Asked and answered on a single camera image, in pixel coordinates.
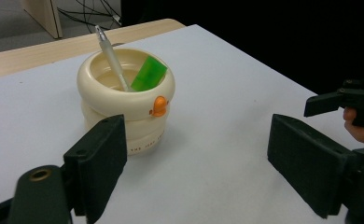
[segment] wooden desk edge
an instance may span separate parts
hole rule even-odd
[[[185,27],[182,23],[163,19],[106,31],[109,41],[129,43]],[[96,34],[56,40],[46,44],[0,52],[0,77],[47,63],[100,50]]]

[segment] human hand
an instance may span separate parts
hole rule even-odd
[[[353,125],[353,120],[357,116],[357,111],[352,107],[346,107],[343,113],[345,129],[358,141],[364,143],[364,127]]]

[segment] floor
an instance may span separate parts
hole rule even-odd
[[[0,51],[18,49],[92,33],[93,27],[91,25],[73,21],[60,12],[59,15],[63,29],[63,38],[54,39],[39,23],[23,10],[20,1],[0,0]],[[84,16],[81,14],[68,13],[67,15],[72,15],[84,21]],[[86,21],[99,24],[108,29],[120,28],[119,24],[112,20],[111,17],[97,16],[93,13],[86,16]]]

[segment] cream ceramic pot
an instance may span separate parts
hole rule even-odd
[[[157,87],[137,92],[122,90],[102,52],[92,54],[78,70],[77,89],[82,98],[86,129],[101,119],[123,114],[128,155],[133,155],[153,148],[161,140],[175,93],[175,79],[171,69],[156,55],[132,48],[116,48],[114,51],[130,84],[148,55],[167,67]]]

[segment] pen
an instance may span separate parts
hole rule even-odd
[[[121,64],[108,38],[106,37],[105,33],[101,30],[100,26],[96,25],[95,31],[97,33],[98,40],[100,42],[100,47],[103,50],[106,59],[108,60],[110,69],[113,71],[113,73],[115,73],[119,77],[121,86],[124,89],[124,91],[130,91],[130,87],[123,76],[123,69],[121,67]]]

